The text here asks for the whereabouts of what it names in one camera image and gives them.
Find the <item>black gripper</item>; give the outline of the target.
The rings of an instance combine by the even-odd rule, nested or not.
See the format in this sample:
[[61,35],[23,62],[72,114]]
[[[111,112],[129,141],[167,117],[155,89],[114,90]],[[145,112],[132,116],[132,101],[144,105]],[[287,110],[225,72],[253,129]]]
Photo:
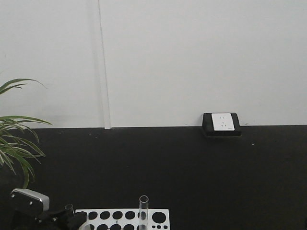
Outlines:
[[72,217],[72,209],[48,210],[37,217],[15,211],[12,230],[78,230],[86,221],[87,213],[76,213]]

